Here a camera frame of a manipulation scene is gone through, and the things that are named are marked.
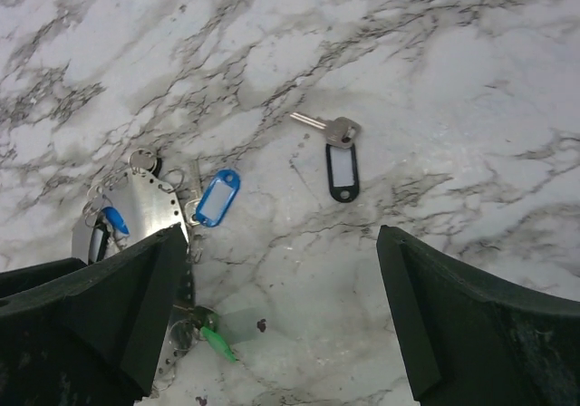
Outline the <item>green key tag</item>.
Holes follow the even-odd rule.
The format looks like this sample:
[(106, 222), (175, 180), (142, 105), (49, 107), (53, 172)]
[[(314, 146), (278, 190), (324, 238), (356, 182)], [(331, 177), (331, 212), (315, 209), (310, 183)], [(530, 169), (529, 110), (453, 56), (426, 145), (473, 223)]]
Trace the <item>green key tag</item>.
[(200, 335), (208, 342), (209, 346), (214, 352), (231, 363), (235, 363), (237, 361), (237, 357), (234, 355), (232, 349), (219, 333), (214, 332), (206, 326), (203, 326), (199, 332)]

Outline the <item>blue key tag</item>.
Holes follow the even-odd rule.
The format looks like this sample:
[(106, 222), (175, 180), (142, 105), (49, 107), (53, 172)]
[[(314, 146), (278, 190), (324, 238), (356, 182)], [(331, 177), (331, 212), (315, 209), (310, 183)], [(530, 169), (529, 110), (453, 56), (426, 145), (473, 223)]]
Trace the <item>blue key tag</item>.
[(216, 173), (208, 187), (203, 189), (198, 174), (193, 175), (190, 200), (183, 208), (190, 226), (217, 227), (225, 217), (241, 186), (239, 175), (232, 169)]
[(124, 218), (115, 207), (105, 207), (101, 212), (116, 231), (121, 232), (125, 236), (130, 233)]

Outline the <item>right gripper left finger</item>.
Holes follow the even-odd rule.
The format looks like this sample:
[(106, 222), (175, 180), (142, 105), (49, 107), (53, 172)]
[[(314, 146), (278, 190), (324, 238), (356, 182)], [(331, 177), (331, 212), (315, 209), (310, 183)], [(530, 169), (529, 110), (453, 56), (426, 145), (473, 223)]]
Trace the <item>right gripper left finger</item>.
[(174, 225), (92, 265), (1, 274), (4, 405), (132, 405), (150, 395), (188, 251)]

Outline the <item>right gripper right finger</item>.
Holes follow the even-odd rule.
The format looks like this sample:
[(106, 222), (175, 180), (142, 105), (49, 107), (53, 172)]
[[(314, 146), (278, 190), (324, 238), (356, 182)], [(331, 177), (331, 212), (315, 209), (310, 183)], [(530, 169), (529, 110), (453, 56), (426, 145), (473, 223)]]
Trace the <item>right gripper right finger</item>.
[(382, 227), (376, 248), (415, 401), (579, 402), (578, 302), (508, 282), (397, 227)]

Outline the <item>black key tag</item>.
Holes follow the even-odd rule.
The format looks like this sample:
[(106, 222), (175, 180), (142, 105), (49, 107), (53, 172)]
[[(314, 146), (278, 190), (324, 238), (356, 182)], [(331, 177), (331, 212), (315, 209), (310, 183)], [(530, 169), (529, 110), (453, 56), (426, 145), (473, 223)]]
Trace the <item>black key tag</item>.
[(88, 264), (94, 264), (105, 258), (110, 232), (104, 224), (97, 224), (90, 238)]
[(156, 178), (160, 174), (162, 159), (152, 150), (139, 148), (131, 153), (129, 165), (135, 172), (148, 171)]

